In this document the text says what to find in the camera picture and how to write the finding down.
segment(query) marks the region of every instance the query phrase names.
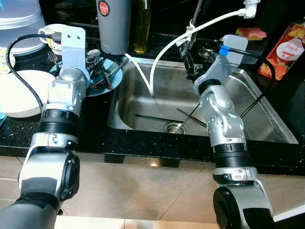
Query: stainless steel sink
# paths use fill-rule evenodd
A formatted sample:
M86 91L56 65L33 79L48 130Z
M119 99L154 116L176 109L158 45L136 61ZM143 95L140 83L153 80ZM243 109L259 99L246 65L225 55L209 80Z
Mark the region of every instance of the stainless steel sink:
M136 58L144 74L149 76L153 60ZM183 63L159 61L155 71L152 98L135 66L130 62L123 69L123 80L116 90L108 119L108 126L116 129L171 132L175 122L159 121L136 115L183 121L186 116L177 108L190 113L198 104L199 96L193 92L193 84L185 79ZM237 69L225 85L234 102L235 110L241 114L260 95L250 76ZM205 121L198 108L194 117ZM269 102L263 98L244 118L245 135L249 140L284 142L297 144L296 138L287 128ZM188 120L182 129L185 135L208 136L204 127Z

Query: black cable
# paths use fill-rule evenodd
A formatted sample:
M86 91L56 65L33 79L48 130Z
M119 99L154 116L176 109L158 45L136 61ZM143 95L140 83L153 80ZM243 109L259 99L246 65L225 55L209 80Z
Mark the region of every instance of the black cable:
M264 62L271 70L271 81L269 83L269 85L267 86L267 88L261 93L261 95L259 97L257 97L257 99L250 105L248 106L248 108L242 112L242 114L240 115L240 117L244 117L266 94L267 92L270 90L272 84L275 81L275 68L273 67L273 65L264 57L257 55L255 53L252 52L248 52L248 51L243 51L243 50L239 50L239 49L234 49L234 48L230 48L229 49L230 52L235 52L235 53L239 53L239 54L243 54L243 55L247 55L247 56L251 56L254 58L259 59L260 61Z
M21 36L19 38L17 38L15 41L12 42L12 44L10 44L10 46L8 47L7 51L6 51L6 63L10 69L10 71L30 90L30 92L32 92L32 94L34 95L35 99L38 102L39 108L40 108L40 112L42 114L42 108L43 108L43 103L41 101L41 99L39 98L38 94L36 93L36 91L13 69L13 66L10 64L10 51L13 48L13 46L18 43L19 41L22 41L24 39L27 38L33 38L33 37L44 37L44 38L52 38L51 35L45 35L45 34L29 34L29 35L24 35Z

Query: cup handle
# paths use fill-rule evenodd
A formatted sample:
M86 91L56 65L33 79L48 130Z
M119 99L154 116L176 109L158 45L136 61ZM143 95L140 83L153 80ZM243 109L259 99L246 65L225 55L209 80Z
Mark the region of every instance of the cup handle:
M47 34L47 32L46 32L43 28L40 28L40 29L38 30L38 34ZM39 39L41 40L42 43L45 43L45 44L48 43L48 40L47 40L47 39L44 39L44 38L42 38L42 37L40 37Z

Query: white cup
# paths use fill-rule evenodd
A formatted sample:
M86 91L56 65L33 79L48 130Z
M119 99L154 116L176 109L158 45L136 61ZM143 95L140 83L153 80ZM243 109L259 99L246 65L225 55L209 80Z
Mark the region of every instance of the white cup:
M51 24L47 25L44 28L40 28L38 30L38 34L46 34L46 35L52 35L54 33L62 33L62 31L67 27L67 25L63 24ZM60 41L54 41L53 39L47 38L44 39L40 37L41 42L48 44L48 46L52 49L52 51L56 55L61 55L61 42Z

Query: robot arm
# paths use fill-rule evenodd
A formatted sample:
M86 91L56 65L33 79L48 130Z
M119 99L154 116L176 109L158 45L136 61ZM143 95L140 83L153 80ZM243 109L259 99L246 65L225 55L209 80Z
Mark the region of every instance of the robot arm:
M242 50L247 45L245 38L234 35L224 36L223 42ZM207 72L194 82L216 166L213 178L219 188L213 196L214 210L221 229L271 229L274 228L272 207L251 164L244 123L222 86L243 57L233 54L218 55Z
M85 31L68 27L62 33L63 66L49 88L39 130L19 175L20 197L0 212L1 229L52 229L63 201L79 187L78 119L86 96Z

